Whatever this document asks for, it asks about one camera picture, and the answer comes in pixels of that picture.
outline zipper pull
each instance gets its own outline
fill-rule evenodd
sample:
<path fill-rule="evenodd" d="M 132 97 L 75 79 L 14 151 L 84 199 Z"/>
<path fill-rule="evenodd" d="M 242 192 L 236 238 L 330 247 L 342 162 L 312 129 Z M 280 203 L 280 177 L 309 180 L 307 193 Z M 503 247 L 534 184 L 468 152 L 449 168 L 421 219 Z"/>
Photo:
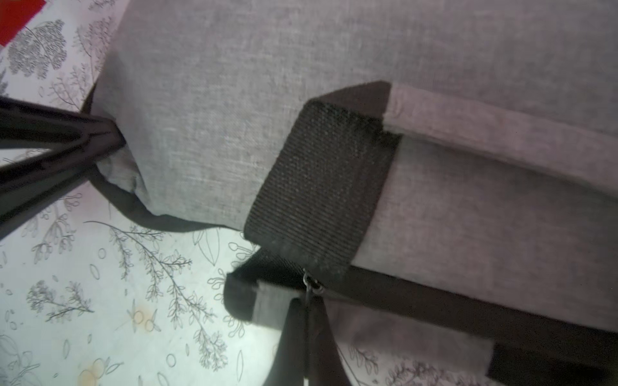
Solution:
<path fill-rule="evenodd" d="M 319 281 L 315 280 L 309 274 L 309 272 L 307 272 L 307 270 L 303 270 L 303 271 L 305 271 L 305 274 L 303 275 L 303 283 L 305 284 L 305 287 L 307 288 L 305 292 L 305 307 L 309 307 L 312 296 L 314 294 L 321 295 L 324 292 L 324 287 L 322 286 L 322 284 L 320 284 Z"/>

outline floral patterned fabric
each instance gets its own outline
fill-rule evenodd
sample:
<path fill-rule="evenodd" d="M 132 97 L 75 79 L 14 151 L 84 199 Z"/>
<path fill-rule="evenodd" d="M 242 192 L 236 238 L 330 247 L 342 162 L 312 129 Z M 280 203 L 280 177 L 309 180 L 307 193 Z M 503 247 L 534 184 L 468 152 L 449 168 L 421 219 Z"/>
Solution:
<path fill-rule="evenodd" d="M 0 52 L 0 95 L 77 111 L 128 0 L 49 0 Z M 0 167 L 40 154 L 0 151 Z M 0 240 L 1 385 L 261 385 L 280 332 L 230 316 L 240 232 L 132 224 L 90 183 Z M 485 385 L 340 345 L 354 386 Z"/>

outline black nylon strap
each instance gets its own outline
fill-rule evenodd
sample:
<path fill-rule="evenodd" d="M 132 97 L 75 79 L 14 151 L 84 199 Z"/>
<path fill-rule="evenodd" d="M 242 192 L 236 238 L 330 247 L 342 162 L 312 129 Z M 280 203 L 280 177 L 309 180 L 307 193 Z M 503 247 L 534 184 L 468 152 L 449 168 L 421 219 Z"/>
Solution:
<path fill-rule="evenodd" d="M 369 226 L 399 140 L 380 118 L 309 101 L 253 203 L 245 237 L 322 282 L 340 280 Z"/>

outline gray fabric bag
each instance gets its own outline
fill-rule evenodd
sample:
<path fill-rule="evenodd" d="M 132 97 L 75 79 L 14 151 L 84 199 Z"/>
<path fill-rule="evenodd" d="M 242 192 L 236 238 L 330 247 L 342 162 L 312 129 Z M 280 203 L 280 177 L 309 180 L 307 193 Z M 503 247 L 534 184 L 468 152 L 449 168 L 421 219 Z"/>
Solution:
<path fill-rule="evenodd" d="M 133 0 L 93 103 L 127 147 L 99 169 L 152 214 L 245 229 L 348 299 L 351 278 L 414 291 L 388 311 L 429 323 L 417 337 L 447 329 L 462 348 L 447 365 L 491 373 L 508 346 L 606 376 L 617 15 L 604 0 Z M 249 276 L 237 287 L 262 294 Z M 243 315 L 282 327 L 289 299 L 275 317 L 260 296 Z M 361 337 L 333 307 L 335 335 Z"/>

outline red patch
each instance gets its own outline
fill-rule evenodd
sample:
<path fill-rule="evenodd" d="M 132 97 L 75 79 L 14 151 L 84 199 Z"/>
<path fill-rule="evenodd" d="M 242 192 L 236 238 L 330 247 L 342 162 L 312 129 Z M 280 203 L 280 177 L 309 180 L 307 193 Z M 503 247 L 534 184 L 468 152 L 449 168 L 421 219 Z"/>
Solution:
<path fill-rule="evenodd" d="M 9 44 L 44 5 L 44 0 L 0 0 L 0 46 Z"/>

